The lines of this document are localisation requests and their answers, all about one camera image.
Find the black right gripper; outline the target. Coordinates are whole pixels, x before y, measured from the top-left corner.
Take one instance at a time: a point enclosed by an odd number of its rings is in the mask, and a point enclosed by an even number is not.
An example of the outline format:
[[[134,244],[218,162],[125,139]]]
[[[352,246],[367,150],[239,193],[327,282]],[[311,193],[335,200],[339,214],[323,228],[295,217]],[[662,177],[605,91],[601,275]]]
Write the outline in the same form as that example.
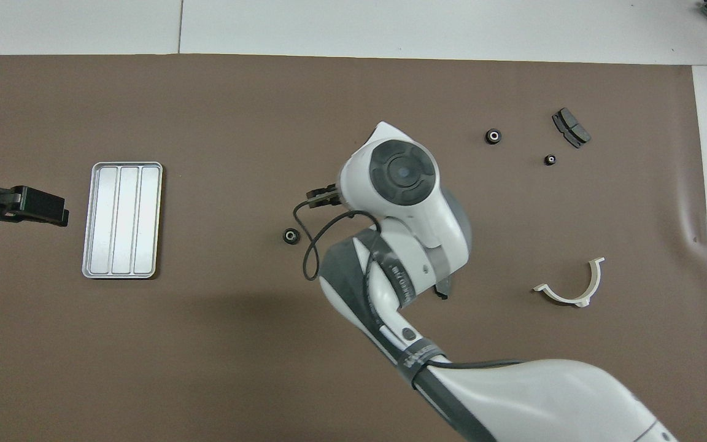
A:
[[[314,188],[306,193],[307,206],[316,209],[326,205],[340,205],[341,194],[336,184],[330,184],[322,188]]]

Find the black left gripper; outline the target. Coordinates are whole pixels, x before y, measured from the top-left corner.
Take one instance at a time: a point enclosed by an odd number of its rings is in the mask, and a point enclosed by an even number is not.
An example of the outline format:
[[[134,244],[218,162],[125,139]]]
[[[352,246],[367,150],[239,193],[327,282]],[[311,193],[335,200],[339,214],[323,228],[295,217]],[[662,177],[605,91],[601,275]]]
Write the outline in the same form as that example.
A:
[[[0,222],[47,223],[67,227],[70,212],[65,199],[25,185],[0,188]]]

